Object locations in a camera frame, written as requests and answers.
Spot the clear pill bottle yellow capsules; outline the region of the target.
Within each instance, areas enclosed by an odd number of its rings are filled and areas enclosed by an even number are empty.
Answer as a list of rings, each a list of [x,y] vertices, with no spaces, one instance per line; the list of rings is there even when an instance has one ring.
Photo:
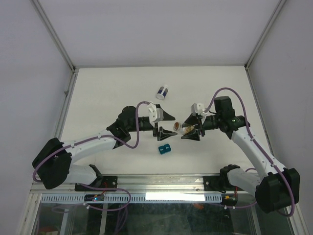
[[[193,131],[194,126],[187,124],[185,122],[175,122],[173,126],[173,130],[177,133],[185,135],[191,131]]]

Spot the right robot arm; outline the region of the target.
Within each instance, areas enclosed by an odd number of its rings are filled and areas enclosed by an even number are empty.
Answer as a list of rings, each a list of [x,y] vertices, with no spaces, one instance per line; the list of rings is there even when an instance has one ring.
[[[201,103],[191,106],[191,114],[185,123],[193,130],[182,138],[200,141],[206,131],[219,129],[243,151],[258,174],[250,174],[238,165],[229,164],[220,169],[217,180],[209,182],[210,187],[222,193],[238,187],[254,196],[265,213],[288,206],[294,208],[299,202],[298,171],[286,168],[258,143],[246,117],[235,114],[230,97],[217,97],[213,103],[216,112],[212,115],[207,114]]]

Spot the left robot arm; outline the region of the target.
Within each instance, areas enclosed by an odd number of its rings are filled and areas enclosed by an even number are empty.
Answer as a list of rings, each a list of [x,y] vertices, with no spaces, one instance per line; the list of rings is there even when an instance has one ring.
[[[97,190],[103,183],[101,172],[93,164],[81,166],[76,164],[77,161],[122,146],[135,149],[139,144],[140,132],[151,131],[158,141],[175,136],[176,132],[158,125],[161,121],[174,120],[175,117],[165,112],[159,104],[145,101],[135,107],[126,106],[110,126],[93,136],[73,141],[60,141],[58,138],[48,140],[32,162],[32,178],[46,189],[72,183]]]

